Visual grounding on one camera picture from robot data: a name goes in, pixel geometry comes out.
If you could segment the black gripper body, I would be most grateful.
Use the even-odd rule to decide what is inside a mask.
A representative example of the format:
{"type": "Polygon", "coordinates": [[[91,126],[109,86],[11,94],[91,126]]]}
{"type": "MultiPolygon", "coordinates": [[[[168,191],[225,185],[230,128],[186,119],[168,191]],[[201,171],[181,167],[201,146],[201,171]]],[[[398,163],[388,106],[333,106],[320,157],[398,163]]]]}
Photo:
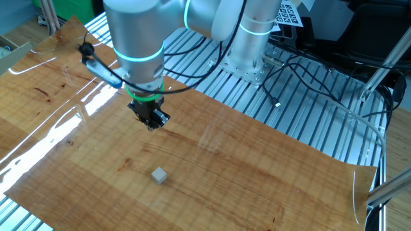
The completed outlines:
{"type": "Polygon", "coordinates": [[[133,111],[137,118],[146,119],[149,122],[150,112],[154,109],[161,109],[164,103],[164,98],[155,99],[151,101],[138,101],[133,99],[129,104],[128,108],[133,111]]]}

